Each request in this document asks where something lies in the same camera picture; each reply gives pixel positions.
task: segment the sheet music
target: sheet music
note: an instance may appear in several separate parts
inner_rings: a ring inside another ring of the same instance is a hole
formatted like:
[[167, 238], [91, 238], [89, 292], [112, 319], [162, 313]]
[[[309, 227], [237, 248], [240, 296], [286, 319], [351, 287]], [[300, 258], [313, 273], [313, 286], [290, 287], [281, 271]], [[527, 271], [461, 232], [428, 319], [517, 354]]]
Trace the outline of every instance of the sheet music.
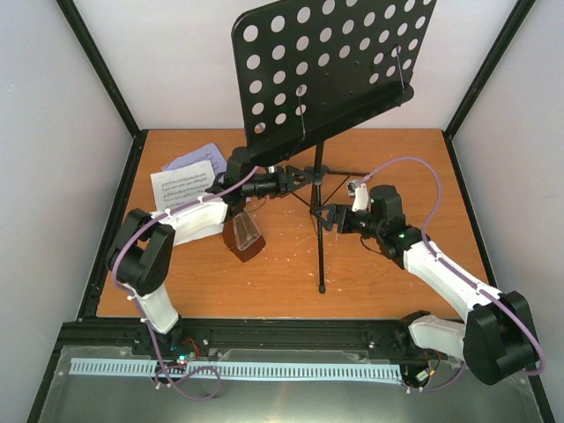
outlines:
[[213, 178], [213, 167], [209, 160], [151, 174], [157, 210], [174, 209], [198, 196], [208, 196], [204, 191], [211, 187]]
[[181, 157], [177, 157], [167, 165], [163, 166], [162, 170], [175, 170], [179, 167], [185, 167], [197, 163], [198, 161], [209, 160], [213, 167], [213, 173], [218, 174], [225, 172], [227, 163], [224, 157], [219, 152], [218, 147], [214, 143], [204, 145], [202, 148], [189, 152]]

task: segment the white panel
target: white panel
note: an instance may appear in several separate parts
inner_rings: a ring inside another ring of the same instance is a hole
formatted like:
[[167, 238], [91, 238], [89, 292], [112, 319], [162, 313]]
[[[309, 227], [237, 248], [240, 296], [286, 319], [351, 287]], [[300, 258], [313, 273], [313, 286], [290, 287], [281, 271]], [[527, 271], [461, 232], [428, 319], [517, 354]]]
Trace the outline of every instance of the white panel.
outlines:
[[[76, 3], [141, 127], [242, 127], [231, 28], [243, 12], [270, 2]], [[514, 3], [438, 0], [412, 79], [414, 99], [366, 126], [446, 128]]]
[[[222, 381], [349, 381], [399, 384], [402, 377], [398, 364], [189, 361], [186, 367], [171, 368], [168, 372], [172, 379], [178, 379], [199, 367], [214, 367]], [[158, 368], [160, 366], [156, 360], [72, 359], [69, 375], [154, 378]], [[217, 375], [210, 369], [205, 369], [193, 374], [190, 379], [216, 380]]]
[[55, 1], [0, 2], [0, 28], [0, 420], [20, 422], [76, 318], [130, 136]]
[[564, 420], [564, 45], [561, 0], [536, 2], [455, 138], [501, 288], [529, 301]]

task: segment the robotic arm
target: robotic arm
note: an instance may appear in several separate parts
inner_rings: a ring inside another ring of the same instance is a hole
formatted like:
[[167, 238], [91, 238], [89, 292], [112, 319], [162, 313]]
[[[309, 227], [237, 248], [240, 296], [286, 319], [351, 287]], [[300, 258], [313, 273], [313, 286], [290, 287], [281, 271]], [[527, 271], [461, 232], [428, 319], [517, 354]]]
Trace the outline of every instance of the robotic arm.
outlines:
[[[252, 169], [247, 150], [235, 149], [227, 162], [224, 181], [219, 183], [218, 178], [209, 191], [218, 193], [233, 187]], [[283, 197], [313, 181], [311, 174], [295, 167], [268, 170], [266, 174], [254, 174], [222, 199], [204, 202], [200, 198], [200, 204], [186, 211], [168, 213], [139, 238], [146, 241], [144, 248], [136, 242], [123, 256], [117, 280], [128, 288], [128, 298], [136, 300], [141, 313], [160, 335], [159, 341], [172, 350], [180, 347], [185, 338], [180, 317], [164, 285], [175, 237], [179, 240], [205, 227], [229, 222], [243, 212], [247, 197]], [[482, 283], [445, 256], [428, 237], [424, 240], [417, 227], [406, 224], [395, 187], [377, 186], [369, 194], [365, 184], [349, 185], [349, 190], [354, 197], [352, 206], [331, 204], [314, 211], [325, 229], [330, 231], [337, 225], [341, 234], [374, 238], [384, 256], [430, 285], [463, 321], [442, 320], [424, 311], [404, 317], [396, 330], [397, 348], [404, 356], [414, 355], [420, 348], [446, 353], [464, 360], [476, 377], [488, 385], [534, 365], [538, 355], [530, 340], [480, 292], [499, 300], [536, 337], [529, 305], [522, 295], [504, 294]], [[108, 252], [108, 269], [114, 269], [125, 244], [151, 219], [150, 213], [139, 209], [126, 216]]]
[[395, 187], [377, 186], [368, 194], [366, 185], [354, 188], [351, 184], [349, 193], [355, 197], [352, 206], [331, 204], [315, 211], [325, 229], [337, 225], [340, 234], [375, 238], [384, 256], [431, 286], [463, 320], [446, 321], [422, 311], [404, 317], [396, 336], [402, 354], [410, 355], [415, 347], [446, 353], [466, 361], [488, 385], [535, 364], [538, 355], [529, 339], [480, 292], [498, 299], [536, 337], [529, 304], [521, 294], [504, 294], [484, 284], [445, 256], [428, 237], [424, 240], [417, 227], [405, 223]]
[[[246, 148], [236, 148], [227, 161], [225, 174], [220, 174], [208, 189], [219, 193], [234, 186], [253, 169]], [[149, 321], [160, 341], [176, 347], [182, 341], [180, 317], [172, 306], [164, 282], [167, 277], [170, 258], [175, 241], [222, 222], [229, 222], [244, 211], [248, 197], [284, 197], [313, 181], [313, 176], [295, 167], [286, 166], [269, 168], [266, 174], [254, 174], [238, 189], [221, 199], [204, 202], [185, 211], [170, 214], [152, 225], [140, 238], [146, 242], [143, 248], [136, 241], [122, 258], [116, 278], [130, 291], [129, 300], [136, 300], [140, 312]], [[125, 244], [133, 235], [160, 211], [148, 213], [140, 209], [130, 211], [122, 223], [117, 236], [106, 256], [106, 267], [112, 271], [115, 261]]]

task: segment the orange wooden board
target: orange wooden board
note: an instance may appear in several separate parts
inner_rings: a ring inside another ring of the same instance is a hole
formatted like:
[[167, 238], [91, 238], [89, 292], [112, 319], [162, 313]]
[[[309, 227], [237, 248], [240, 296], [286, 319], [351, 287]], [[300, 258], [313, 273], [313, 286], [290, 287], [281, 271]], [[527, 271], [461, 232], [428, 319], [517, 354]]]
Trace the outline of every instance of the orange wooden board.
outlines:
[[[151, 130], [127, 210], [155, 210], [150, 174], [174, 158], [215, 143], [226, 159], [245, 145], [242, 130]], [[486, 280], [470, 221], [456, 183], [440, 130], [348, 130], [325, 143], [324, 163], [333, 170], [367, 172], [387, 160], [417, 156], [438, 172], [443, 196], [428, 232], [441, 249], [465, 269]], [[314, 149], [289, 163], [302, 168], [313, 163]], [[343, 181], [326, 176], [328, 196]], [[381, 171], [369, 183], [393, 184], [402, 196], [408, 222], [421, 226], [435, 199], [429, 171], [402, 162]], [[297, 192], [309, 200], [310, 187]], [[330, 203], [350, 204], [341, 188]], [[253, 200], [248, 210], [260, 202]], [[324, 234], [327, 293], [317, 290], [317, 241], [308, 208], [295, 197], [267, 200], [251, 212], [266, 240], [258, 256], [241, 263], [214, 235], [174, 248], [166, 286], [171, 301], [185, 317], [239, 318], [398, 318], [425, 309], [441, 317], [456, 313], [421, 280], [401, 271], [390, 260], [367, 251], [356, 234]], [[377, 249], [375, 241], [368, 244]], [[107, 280], [98, 316], [135, 316], [137, 311]]]

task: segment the black perforated music stand desk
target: black perforated music stand desk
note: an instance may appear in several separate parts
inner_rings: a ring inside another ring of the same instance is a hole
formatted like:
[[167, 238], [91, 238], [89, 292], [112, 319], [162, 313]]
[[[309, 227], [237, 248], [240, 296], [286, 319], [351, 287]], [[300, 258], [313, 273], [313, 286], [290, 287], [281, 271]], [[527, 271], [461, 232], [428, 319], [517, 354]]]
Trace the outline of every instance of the black perforated music stand desk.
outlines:
[[[269, 167], [315, 145], [315, 163], [308, 169], [314, 175], [310, 212], [322, 205], [326, 174], [366, 174], [323, 166], [325, 140], [413, 97], [413, 68], [434, 3], [282, 0], [235, 22], [232, 41], [249, 157]], [[320, 221], [317, 240], [324, 293]]]

